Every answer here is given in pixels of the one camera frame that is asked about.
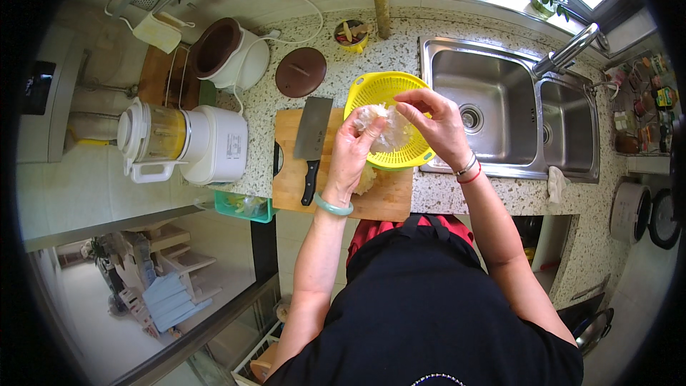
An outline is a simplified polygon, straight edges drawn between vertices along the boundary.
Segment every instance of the woman's left hand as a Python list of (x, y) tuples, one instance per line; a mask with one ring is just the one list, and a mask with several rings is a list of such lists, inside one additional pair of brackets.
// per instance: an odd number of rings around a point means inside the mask
[(367, 162), (369, 147), (386, 126), (386, 120), (379, 117), (363, 133), (359, 133), (353, 124), (358, 115), (359, 108), (354, 109), (336, 133), (331, 153), (329, 180), (322, 191), (324, 201), (342, 208), (348, 207), (350, 197), (359, 184), (359, 177)]

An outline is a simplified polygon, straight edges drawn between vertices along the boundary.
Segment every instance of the woman's hand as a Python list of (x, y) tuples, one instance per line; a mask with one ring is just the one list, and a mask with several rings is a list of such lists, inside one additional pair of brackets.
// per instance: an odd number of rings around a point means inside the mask
[(350, 196), (359, 184), (362, 168), (367, 162), (369, 147), (386, 126), (384, 118), (376, 118), (360, 134), (353, 124), (358, 115), (359, 109), (354, 109), (336, 133), (331, 154), (329, 180), (322, 191), (324, 201), (342, 208), (348, 207)]
[[(397, 111), (417, 127), (429, 146), (453, 171), (467, 167), (472, 150), (467, 143), (462, 117), (455, 102), (429, 88), (405, 91), (393, 100), (398, 102)], [(432, 117), (427, 118), (424, 115), (426, 112)]]

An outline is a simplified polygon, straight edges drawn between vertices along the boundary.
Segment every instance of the brown lid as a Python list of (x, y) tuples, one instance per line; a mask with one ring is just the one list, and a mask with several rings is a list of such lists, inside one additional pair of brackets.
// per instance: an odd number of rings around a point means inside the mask
[(191, 47), (191, 68), (197, 77), (212, 76), (227, 62), (242, 38), (240, 25), (233, 18), (214, 21)]
[(274, 79), (284, 96), (295, 99), (312, 93), (324, 81), (327, 60), (314, 48), (298, 48), (291, 51), (277, 68)]

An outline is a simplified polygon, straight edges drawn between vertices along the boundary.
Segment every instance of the stainless steel sink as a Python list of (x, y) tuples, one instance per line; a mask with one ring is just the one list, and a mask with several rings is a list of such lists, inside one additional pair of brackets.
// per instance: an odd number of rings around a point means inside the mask
[[(419, 39), (422, 77), (459, 104), (469, 145), (489, 176), (546, 179), (559, 167), (575, 182), (596, 183), (595, 99), (583, 76), (532, 72), (538, 59), (487, 44)], [(440, 158), (422, 171), (450, 173)]]

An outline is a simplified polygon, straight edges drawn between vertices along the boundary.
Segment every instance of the sink drain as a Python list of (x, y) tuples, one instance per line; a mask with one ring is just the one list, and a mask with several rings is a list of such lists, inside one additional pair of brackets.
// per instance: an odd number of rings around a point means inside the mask
[(551, 128), (550, 124), (544, 122), (543, 123), (543, 145), (545, 147), (550, 146), (550, 144), (553, 143), (553, 129)]
[(477, 133), (484, 126), (484, 114), (475, 105), (462, 105), (459, 107), (459, 113), (462, 115), (465, 133)]

